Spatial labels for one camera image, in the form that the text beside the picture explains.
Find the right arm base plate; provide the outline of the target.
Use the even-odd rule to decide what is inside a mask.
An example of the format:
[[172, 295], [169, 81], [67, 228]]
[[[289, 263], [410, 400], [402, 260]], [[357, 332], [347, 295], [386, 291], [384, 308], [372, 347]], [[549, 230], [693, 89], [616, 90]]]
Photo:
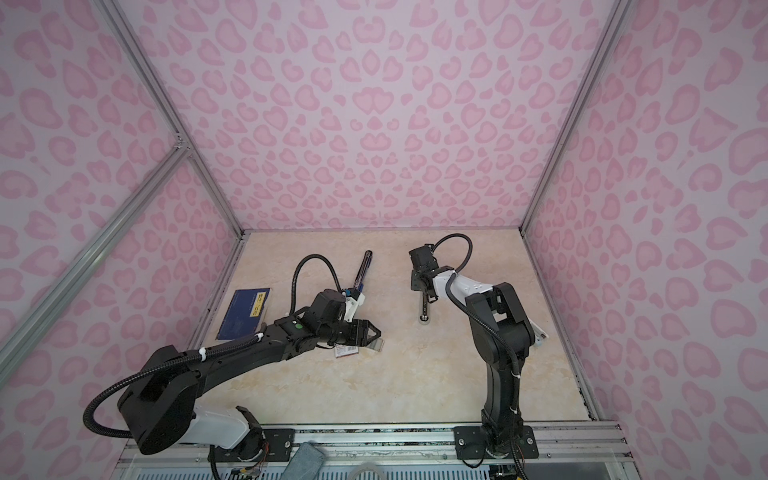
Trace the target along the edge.
[[497, 435], [480, 426], [457, 426], [452, 432], [459, 460], [512, 459], [513, 453], [521, 460], [540, 456], [534, 430], [528, 425]]

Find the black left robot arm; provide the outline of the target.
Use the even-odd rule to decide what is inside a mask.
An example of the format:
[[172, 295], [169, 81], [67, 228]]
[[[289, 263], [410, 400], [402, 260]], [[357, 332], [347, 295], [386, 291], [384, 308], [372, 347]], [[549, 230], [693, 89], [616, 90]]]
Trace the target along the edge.
[[240, 460], [260, 459], [267, 440], [245, 407], [214, 412], [196, 401], [218, 385], [256, 368], [295, 358], [324, 343], [372, 348], [380, 330], [365, 319], [346, 320], [346, 299], [331, 289], [312, 304], [280, 318], [258, 333], [211, 348], [157, 350], [118, 401], [131, 437], [144, 455], [176, 444], [207, 444]]

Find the blue black stapler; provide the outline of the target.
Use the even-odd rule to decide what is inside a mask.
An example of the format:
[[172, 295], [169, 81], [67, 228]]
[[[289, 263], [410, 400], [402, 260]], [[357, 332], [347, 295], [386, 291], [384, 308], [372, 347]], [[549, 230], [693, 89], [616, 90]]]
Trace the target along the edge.
[[359, 295], [363, 292], [365, 276], [371, 266], [372, 260], [373, 251], [366, 250], [352, 286], [354, 295]]

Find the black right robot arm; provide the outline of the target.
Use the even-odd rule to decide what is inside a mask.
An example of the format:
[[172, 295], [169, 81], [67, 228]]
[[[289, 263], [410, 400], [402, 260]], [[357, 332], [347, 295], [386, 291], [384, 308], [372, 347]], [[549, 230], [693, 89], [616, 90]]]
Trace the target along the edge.
[[520, 410], [522, 370], [536, 335], [514, 287], [495, 285], [461, 274], [460, 268], [441, 266], [435, 244], [409, 252], [411, 289], [422, 293], [425, 305], [446, 299], [469, 320], [474, 346], [486, 365], [487, 393], [481, 425], [473, 439], [457, 439], [462, 460], [485, 458], [537, 458], [533, 429]]

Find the red white staple box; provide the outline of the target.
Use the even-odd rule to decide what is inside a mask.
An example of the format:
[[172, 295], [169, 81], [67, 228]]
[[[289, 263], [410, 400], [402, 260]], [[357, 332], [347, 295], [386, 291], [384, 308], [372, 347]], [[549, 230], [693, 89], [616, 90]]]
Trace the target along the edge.
[[337, 359], [349, 357], [358, 353], [359, 348], [357, 346], [336, 345], [334, 347], [334, 354]]

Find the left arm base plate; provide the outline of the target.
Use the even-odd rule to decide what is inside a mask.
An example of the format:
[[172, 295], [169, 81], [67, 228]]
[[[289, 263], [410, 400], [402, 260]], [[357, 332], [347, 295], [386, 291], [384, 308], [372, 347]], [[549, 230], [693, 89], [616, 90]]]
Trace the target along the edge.
[[288, 462], [296, 431], [288, 428], [267, 428], [249, 433], [232, 449], [212, 446], [208, 460], [215, 463]]

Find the silver staple tray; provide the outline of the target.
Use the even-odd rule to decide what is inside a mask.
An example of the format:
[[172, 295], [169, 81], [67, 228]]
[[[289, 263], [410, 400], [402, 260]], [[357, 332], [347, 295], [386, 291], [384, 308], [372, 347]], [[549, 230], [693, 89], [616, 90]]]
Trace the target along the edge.
[[371, 341], [367, 348], [376, 352], [380, 352], [383, 348], [384, 340], [382, 338], [377, 338], [373, 341]]

